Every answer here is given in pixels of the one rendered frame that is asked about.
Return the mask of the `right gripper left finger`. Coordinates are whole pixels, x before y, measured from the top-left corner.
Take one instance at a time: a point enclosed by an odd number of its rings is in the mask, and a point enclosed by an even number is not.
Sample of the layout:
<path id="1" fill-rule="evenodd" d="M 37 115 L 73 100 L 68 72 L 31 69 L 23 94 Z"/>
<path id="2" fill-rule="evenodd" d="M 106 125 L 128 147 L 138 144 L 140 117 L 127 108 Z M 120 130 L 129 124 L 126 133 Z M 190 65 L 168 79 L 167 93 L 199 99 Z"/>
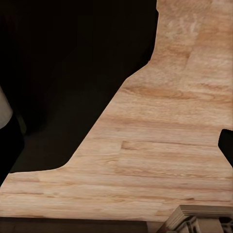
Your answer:
<path id="1" fill-rule="evenodd" d="M 0 134 L 0 186 L 10 173 L 24 146 L 20 129 Z"/>

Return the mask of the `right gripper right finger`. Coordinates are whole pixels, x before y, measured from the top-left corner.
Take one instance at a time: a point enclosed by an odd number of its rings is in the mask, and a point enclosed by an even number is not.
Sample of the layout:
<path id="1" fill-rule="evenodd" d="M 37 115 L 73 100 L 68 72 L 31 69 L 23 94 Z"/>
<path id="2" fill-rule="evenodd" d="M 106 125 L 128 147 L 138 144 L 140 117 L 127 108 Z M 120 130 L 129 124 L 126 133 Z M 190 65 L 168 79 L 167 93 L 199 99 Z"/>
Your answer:
<path id="1" fill-rule="evenodd" d="M 219 136 L 218 146 L 233 167 L 233 131 L 223 129 Z"/>

